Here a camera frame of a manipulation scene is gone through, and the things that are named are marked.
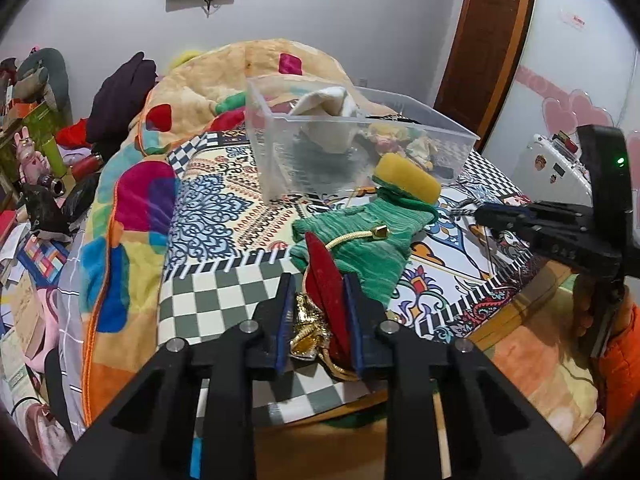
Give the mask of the hand in orange sleeve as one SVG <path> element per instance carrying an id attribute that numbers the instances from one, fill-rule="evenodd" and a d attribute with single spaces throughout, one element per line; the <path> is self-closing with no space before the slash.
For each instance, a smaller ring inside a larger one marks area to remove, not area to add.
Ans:
<path id="1" fill-rule="evenodd" d="M 597 280 L 587 274 L 578 274 L 573 287 L 573 333 L 577 337 L 584 336 L 593 324 L 593 317 L 589 313 L 591 299 L 596 288 Z M 629 296 L 629 289 L 624 287 L 623 303 L 617 310 L 612 321 L 611 335 L 623 333 L 629 326 L 634 302 Z"/>

